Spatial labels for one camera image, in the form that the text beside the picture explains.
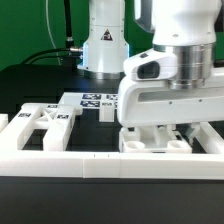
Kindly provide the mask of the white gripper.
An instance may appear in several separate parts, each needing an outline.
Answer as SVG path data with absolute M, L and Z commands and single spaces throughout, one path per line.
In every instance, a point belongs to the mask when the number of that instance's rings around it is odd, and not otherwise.
M 123 127 L 189 125 L 192 140 L 200 124 L 224 120 L 224 67 L 211 68 L 200 88 L 171 90 L 168 79 L 177 72 L 173 53 L 145 51 L 124 62 L 125 77 L 118 89 L 117 118 Z

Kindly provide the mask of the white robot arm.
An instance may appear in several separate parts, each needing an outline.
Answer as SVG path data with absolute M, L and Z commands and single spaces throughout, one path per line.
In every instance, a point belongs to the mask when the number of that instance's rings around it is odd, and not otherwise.
M 117 119 L 125 128 L 224 120 L 224 68 L 214 66 L 215 22 L 224 0 L 134 0 L 153 48 L 129 55 L 116 0 L 90 0 L 81 69 L 123 72 Z

